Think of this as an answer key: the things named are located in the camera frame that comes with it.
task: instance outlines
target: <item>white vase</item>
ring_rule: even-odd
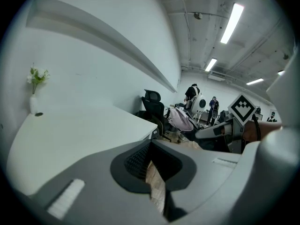
[[[30,113],[31,114],[36,114],[38,112],[38,100],[37,100],[35,94],[32,94],[30,96],[29,104],[30,104]]]

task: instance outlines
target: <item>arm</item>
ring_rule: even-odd
[[[193,88],[188,88],[188,90],[187,90],[187,92],[186,92],[186,98],[185,98],[185,100],[186,101],[188,101],[189,100],[189,97],[191,97],[191,89],[193,89]]]
[[[280,122],[264,122],[258,121],[259,128],[261,130],[261,140],[268,135],[268,133],[280,129],[281,123]],[[257,134],[256,134],[256,126],[254,121],[248,121],[245,124],[245,130],[243,134],[243,138],[249,142],[257,141]]]

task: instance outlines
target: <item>cable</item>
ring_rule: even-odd
[[[258,121],[254,114],[252,115],[252,120],[254,121],[255,126],[256,126],[257,140],[260,141],[261,140],[261,129],[259,128]]]
[[[184,7],[184,18],[186,19],[187,22],[187,38],[188,38],[188,62],[191,61],[191,36],[190,36],[190,29],[189,29],[189,24],[188,24],[188,12],[187,12],[187,7],[186,3],[184,0],[182,0],[183,7]]]

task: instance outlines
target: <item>office chair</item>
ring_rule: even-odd
[[[144,104],[146,111],[150,112],[162,123],[162,136],[169,141],[167,136],[164,135],[164,132],[171,128],[171,124],[168,122],[168,119],[164,117],[165,106],[160,102],[160,94],[155,91],[146,90],[145,97],[142,97],[142,103]]]

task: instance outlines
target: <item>desk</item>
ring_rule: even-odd
[[[81,158],[142,140],[156,127],[116,107],[30,114],[10,149],[7,175],[13,187],[31,195]]]

